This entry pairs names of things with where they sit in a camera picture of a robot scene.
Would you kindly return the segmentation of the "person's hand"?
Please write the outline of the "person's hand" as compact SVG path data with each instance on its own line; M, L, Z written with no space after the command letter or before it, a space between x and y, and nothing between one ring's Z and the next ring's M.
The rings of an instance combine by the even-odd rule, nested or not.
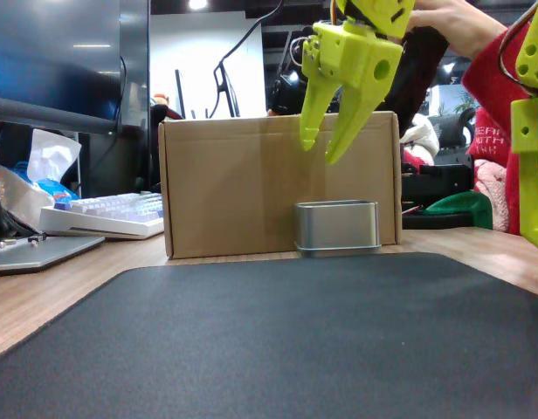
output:
M467 1L416 1L407 31L431 27L438 31L459 56L475 59L507 27Z

